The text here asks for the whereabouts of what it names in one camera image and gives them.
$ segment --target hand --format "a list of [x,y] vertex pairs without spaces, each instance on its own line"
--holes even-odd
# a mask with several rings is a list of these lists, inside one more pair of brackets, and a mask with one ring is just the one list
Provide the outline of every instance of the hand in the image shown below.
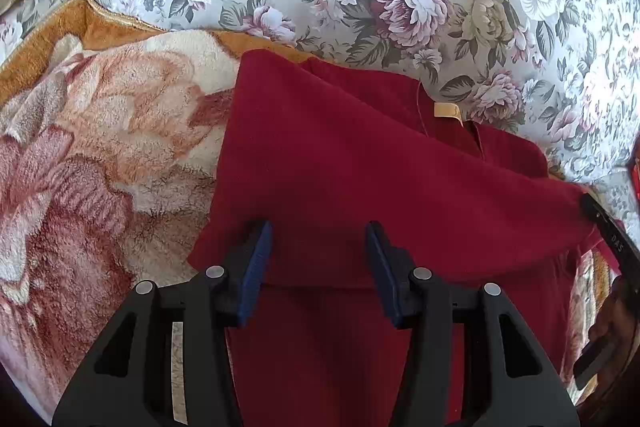
[[634,357],[640,344],[638,320],[625,306],[629,291],[625,280],[617,277],[609,297],[596,316],[595,324],[589,329],[590,341],[608,334],[618,345],[609,363],[598,373],[598,386],[593,393],[594,398],[601,397],[607,392]]

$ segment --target red fabric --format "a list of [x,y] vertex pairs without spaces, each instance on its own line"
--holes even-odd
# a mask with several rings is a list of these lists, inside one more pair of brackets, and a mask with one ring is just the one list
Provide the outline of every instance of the red fabric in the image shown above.
[[[534,144],[433,118],[410,78],[256,50],[242,57],[217,179],[196,269],[252,220],[273,223],[257,310],[230,333],[247,427],[387,425],[408,332],[374,289],[372,219],[444,279],[500,284],[560,366],[577,246],[593,226],[580,188],[549,179]],[[454,418],[460,371],[450,389]]]

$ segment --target metal rivet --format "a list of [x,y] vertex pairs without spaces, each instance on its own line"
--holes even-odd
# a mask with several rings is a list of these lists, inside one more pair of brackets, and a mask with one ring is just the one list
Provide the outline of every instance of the metal rivet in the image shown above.
[[500,286],[498,286],[495,282],[488,282],[484,285],[484,291],[486,291],[489,295],[497,297],[498,295],[500,295],[500,292],[502,290],[500,290]]
[[420,279],[422,281],[426,281],[431,279],[431,276],[433,275],[433,273],[431,273],[431,270],[429,270],[428,268],[415,268],[414,269],[414,277],[416,279]]
[[205,272],[209,279],[217,279],[225,274],[225,269],[222,266],[209,266]]
[[154,285],[151,281],[142,281],[136,284],[136,293],[140,295],[146,295],[154,288]]

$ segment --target silver screw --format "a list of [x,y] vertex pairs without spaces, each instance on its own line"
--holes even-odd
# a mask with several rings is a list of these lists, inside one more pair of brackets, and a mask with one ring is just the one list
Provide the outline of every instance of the silver screw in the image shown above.
[[422,281],[428,281],[429,279],[431,279],[432,275],[433,275],[433,273],[431,273],[431,270],[429,270],[428,268],[415,268],[414,269],[414,277],[416,279],[420,279]]
[[205,272],[209,279],[217,279],[225,274],[225,269],[222,266],[209,266]]
[[151,281],[142,281],[136,284],[136,293],[140,295],[146,295],[154,288]]
[[486,291],[489,295],[497,297],[498,295],[500,295],[500,292],[502,290],[500,290],[500,286],[498,286],[495,282],[488,282],[484,285],[484,291]]

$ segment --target pink flower pattern on blanket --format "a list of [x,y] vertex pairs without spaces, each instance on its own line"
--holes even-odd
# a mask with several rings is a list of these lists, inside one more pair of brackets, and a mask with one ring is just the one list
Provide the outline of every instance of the pink flower pattern on blanket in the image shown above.
[[65,39],[0,104],[0,362],[46,419],[136,280],[193,274],[238,68],[206,32]]

